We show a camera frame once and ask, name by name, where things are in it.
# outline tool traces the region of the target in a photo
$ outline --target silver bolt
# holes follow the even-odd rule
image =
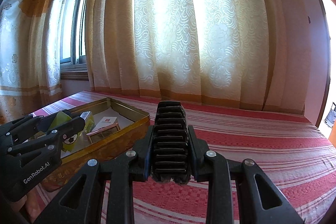
[[[212,150],[208,150],[206,154],[207,154],[208,157],[215,157],[216,156],[216,152],[212,151]]]
[[[137,154],[137,152],[135,152],[134,150],[128,150],[126,152],[126,156],[128,157],[134,157]]]
[[[95,159],[90,159],[90,160],[87,161],[88,166],[95,166],[97,163],[98,163],[98,161],[95,160]]]
[[[254,165],[254,160],[246,159],[246,160],[244,160],[244,163],[245,163],[247,166],[253,166],[253,165]]]

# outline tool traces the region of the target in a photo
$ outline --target ribbed gripper pad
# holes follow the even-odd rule
[[[187,184],[190,180],[185,111],[180,102],[157,106],[152,141],[152,177],[158,182]]]

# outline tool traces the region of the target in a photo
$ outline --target striped tablecloth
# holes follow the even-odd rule
[[[154,120],[158,100],[111,96],[147,111]],[[49,115],[86,104],[107,95],[79,92],[36,112]],[[305,117],[183,104],[188,123],[211,150],[227,159],[251,158],[288,198],[307,224],[318,223],[336,197],[336,149]],[[55,195],[36,187],[40,205]],[[199,224],[205,222],[207,183],[193,180],[187,186],[158,184],[153,180],[133,184],[136,224]],[[239,223],[236,187],[232,185],[235,223]],[[105,209],[102,223],[105,223]]]

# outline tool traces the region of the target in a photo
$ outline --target window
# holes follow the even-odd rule
[[[86,70],[85,2],[86,0],[65,2],[60,40],[61,72]]]

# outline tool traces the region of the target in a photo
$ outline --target patterned curtain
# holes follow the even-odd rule
[[[65,0],[0,6],[0,123],[61,99],[59,29]]]
[[[94,91],[304,111],[303,0],[87,0],[85,24]]]

